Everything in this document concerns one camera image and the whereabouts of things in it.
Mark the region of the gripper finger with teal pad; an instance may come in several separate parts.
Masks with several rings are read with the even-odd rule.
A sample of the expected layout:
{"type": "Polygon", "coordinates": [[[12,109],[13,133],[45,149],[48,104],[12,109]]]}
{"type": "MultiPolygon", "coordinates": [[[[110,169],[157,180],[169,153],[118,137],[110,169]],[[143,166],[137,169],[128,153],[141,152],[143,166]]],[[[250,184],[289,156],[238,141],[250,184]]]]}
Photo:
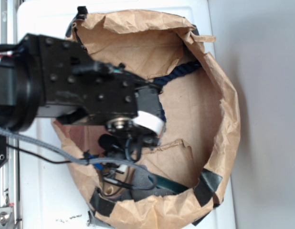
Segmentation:
{"type": "Polygon", "coordinates": [[[157,138],[164,132],[164,120],[159,96],[154,88],[142,87],[136,93],[137,114],[134,124],[151,131],[157,138]]]}

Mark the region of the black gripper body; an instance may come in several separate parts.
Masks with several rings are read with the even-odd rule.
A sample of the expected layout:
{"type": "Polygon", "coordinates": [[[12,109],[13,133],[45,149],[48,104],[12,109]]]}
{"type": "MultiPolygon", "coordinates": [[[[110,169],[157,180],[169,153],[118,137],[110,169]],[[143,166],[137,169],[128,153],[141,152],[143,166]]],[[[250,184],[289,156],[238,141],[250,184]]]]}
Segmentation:
{"type": "Polygon", "coordinates": [[[17,46],[21,74],[29,81],[30,119],[55,118],[63,125],[103,125],[120,138],[153,135],[134,124],[135,93],[161,87],[121,66],[93,60],[80,44],[27,34],[17,46]]]}

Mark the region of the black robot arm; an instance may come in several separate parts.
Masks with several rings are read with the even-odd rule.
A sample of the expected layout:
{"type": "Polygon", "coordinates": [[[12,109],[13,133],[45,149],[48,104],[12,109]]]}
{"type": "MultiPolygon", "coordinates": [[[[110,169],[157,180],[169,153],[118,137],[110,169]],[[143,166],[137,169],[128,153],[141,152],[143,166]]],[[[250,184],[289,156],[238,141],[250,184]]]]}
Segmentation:
{"type": "Polygon", "coordinates": [[[161,87],[93,60],[80,44],[27,34],[0,45],[0,126],[24,131],[37,117],[103,125],[121,138],[160,138],[161,87]]]}

